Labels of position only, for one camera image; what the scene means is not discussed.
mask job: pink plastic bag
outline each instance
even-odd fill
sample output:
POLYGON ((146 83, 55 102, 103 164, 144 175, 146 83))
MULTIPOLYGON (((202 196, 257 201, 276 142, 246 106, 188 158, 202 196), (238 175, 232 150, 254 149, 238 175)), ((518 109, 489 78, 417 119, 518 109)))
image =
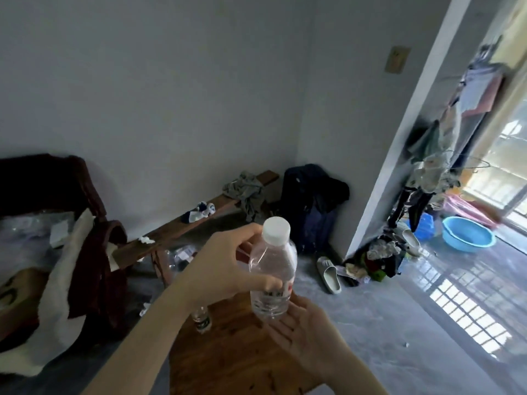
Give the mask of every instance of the pink plastic bag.
POLYGON ((443 204, 443 210, 450 214, 470 219, 490 228, 491 230, 495 229, 497 226, 495 221, 489 219, 487 215, 481 212, 478 208, 472 206, 458 195, 447 194, 445 203, 443 204))

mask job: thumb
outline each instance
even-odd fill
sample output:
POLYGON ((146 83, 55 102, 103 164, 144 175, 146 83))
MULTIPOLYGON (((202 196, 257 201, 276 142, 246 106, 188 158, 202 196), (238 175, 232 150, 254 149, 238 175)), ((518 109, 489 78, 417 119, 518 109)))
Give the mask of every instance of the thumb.
POLYGON ((240 292, 270 291, 282 288, 282 280, 268 274, 241 272, 238 279, 240 292))

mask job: chair backrest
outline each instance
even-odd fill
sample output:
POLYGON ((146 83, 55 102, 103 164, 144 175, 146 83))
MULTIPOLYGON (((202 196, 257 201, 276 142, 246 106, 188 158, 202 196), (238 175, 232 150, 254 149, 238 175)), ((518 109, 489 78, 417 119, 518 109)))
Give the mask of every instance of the chair backrest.
POLYGON ((40 211, 75 212, 89 208, 98 221, 106 209, 82 158, 50 154, 0 159, 0 217, 40 211))

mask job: clear plastic bottle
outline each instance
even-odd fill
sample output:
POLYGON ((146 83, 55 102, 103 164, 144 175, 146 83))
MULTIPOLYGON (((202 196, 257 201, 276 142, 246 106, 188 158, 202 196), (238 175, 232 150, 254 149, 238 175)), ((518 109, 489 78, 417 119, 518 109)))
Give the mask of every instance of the clear plastic bottle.
POLYGON ((263 227, 262 240, 251 252, 249 271, 270 274, 284 284, 280 290, 251 291, 253 312, 265 321, 287 312, 297 267, 297 251, 289 239, 291 226, 287 220, 274 216, 267 219, 263 227))
POLYGON ((209 316, 209 308, 202 306, 192 312, 191 315, 192 319, 194 320, 194 326, 200 334, 210 330, 212 327, 212 322, 209 316))

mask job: white bottle cap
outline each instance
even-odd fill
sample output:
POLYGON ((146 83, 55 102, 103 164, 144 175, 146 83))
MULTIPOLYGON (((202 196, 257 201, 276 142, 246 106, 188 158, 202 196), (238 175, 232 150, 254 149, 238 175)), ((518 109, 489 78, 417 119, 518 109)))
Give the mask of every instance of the white bottle cap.
POLYGON ((263 240, 269 245, 282 246, 287 244, 291 226, 289 222, 279 216, 273 216, 263 223, 263 240))

